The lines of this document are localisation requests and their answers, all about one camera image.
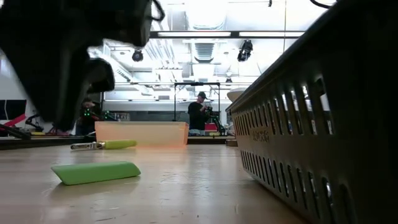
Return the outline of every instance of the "man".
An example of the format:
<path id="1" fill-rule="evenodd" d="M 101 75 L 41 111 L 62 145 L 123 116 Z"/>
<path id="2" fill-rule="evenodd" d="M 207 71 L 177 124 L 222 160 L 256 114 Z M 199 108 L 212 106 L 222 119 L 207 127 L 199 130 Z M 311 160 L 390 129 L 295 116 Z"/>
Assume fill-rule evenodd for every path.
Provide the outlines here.
<path id="1" fill-rule="evenodd" d="M 188 106 L 190 135 L 205 135 L 205 123 L 209 117 L 205 114 L 207 106 L 203 106 L 202 103 L 206 99 L 206 93 L 201 91 L 198 94 L 196 102 L 192 102 Z"/>
<path id="2" fill-rule="evenodd" d="M 85 98 L 81 103 L 80 117 L 76 123 L 76 135 L 85 136 L 95 131 L 94 123 L 96 118 L 94 116 L 87 116 L 85 112 L 89 109 L 92 112 L 96 112 L 96 105 L 90 98 Z"/>

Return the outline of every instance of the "wooden tabletop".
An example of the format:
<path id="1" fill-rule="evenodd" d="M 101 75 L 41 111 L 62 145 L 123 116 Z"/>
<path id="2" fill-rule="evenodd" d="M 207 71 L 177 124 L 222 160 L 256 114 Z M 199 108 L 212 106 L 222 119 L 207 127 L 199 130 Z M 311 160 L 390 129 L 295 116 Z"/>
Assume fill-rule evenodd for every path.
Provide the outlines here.
<path id="1" fill-rule="evenodd" d="M 71 151 L 69 146 L 0 151 L 4 224 L 306 223 L 252 180 L 235 147 Z M 141 176 L 64 186 L 50 167 L 127 160 Z"/>

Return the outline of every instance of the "red object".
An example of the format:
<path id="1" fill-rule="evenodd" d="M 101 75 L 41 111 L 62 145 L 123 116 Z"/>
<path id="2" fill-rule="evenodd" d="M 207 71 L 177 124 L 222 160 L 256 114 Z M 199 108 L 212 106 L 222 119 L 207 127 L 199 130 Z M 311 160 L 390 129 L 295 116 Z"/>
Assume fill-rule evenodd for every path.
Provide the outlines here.
<path id="1" fill-rule="evenodd" d="M 26 119 L 26 115 L 22 114 L 22 115 L 18 116 L 16 119 L 12 119 L 8 122 L 5 122 L 4 125 L 11 127 L 11 126 L 16 125 L 17 123 L 20 123 L 21 121 L 23 121 L 25 119 Z"/>
<path id="2" fill-rule="evenodd" d="M 217 131 L 215 123 L 205 124 L 205 131 Z"/>

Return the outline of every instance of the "gray plastic basket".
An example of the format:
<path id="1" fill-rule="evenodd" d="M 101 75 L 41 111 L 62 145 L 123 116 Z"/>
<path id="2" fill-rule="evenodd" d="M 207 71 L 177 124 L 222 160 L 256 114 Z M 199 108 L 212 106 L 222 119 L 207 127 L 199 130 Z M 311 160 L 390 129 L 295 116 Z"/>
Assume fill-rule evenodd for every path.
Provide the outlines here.
<path id="1" fill-rule="evenodd" d="M 396 12 L 338 2 L 227 108 L 246 172 L 312 223 L 398 223 Z"/>

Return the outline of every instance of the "camera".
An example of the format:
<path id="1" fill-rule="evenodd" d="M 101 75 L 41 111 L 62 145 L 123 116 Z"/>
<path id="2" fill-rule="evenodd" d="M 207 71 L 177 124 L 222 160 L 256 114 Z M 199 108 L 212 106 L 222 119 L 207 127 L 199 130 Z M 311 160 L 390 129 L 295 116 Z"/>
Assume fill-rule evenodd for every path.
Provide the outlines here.
<path id="1" fill-rule="evenodd" d="M 206 113 L 208 116 L 213 116 L 213 107 L 212 107 L 212 106 L 208 106 L 208 107 L 206 108 L 206 110 L 205 110 L 205 113 Z"/>
<path id="2" fill-rule="evenodd" d="M 141 50 L 135 50 L 131 59 L 135 62 L 140 62 L 144 59 L 144 55 L 142 54 Z"/>
<path id="3" fill-rule="evenodd" d="M 242 47 L 239 50 L 238 53 L 238 61 L 239 62 L 245 62 L 249 59 L 251 56 L 251 51 L 253 50 L 253 44 L 251 43 L 251 40 L 245 40 L 243 42 Z"/>

